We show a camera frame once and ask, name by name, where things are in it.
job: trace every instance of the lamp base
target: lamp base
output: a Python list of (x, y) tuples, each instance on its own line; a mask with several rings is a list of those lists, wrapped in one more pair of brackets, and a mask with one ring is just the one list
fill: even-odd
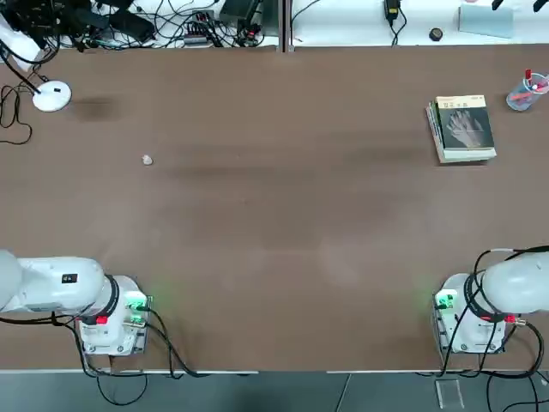
[(70, 102), (70, 87), (67, 83), (52, 80), (38, 86), (40, 93), (35, 93), (33, 103), (42, 112), (56, 112)]

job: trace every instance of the brown table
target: brown table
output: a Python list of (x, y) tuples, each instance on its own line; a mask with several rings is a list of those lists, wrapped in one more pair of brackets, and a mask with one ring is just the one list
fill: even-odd
[[(134, 276), (195, 368), (436, 369), (442, 280), (549, 241), (549, 99), (504, 103), (525, 67), (549, 46), (61, 52), (43, 73), (72, 103), (25, 97), (33, 140), (0, 147), (0, 245)], [(424, 107), (445, 94), (486, 95), (496, 160), (437, 165)], [(526, 368), (524, 346), (490, 367)], [(167, 369), (156, 340), (127, 362)], [(1, 327), (0, 368), (77, 367), (68, 331)]]

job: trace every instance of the book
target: book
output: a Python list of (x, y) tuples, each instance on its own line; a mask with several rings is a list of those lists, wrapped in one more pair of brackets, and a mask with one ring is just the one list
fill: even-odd
[(441, 163), (496, 157), (483, 95), (438, 96), (425, 110)]

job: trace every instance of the power adapter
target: power adapter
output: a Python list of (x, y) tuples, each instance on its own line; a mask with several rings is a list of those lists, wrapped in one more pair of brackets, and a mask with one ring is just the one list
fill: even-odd
[(393, 27), (393, 22), (398, 17), (398, 9), (401, 7), (401, 0), (385, 0), (383, 5), (385, 8), (385, 19)]
[(142, 43), (154, 36), (153, 23), (127, 10), (118, 9), (116, 13), (109, 17), (109, 22), (115, 30), (128, 34)]

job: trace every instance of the pen holder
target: pen holder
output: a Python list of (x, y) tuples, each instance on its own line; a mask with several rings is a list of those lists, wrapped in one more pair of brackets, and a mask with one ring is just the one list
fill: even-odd
[(511, 109), (523, 112), (548, 91), (549, 79), (538, 73), (532, 73), (532, 80), (529, 84), (527, 79), (522, 79), (518, 86), (507, 95), (507, 104)]

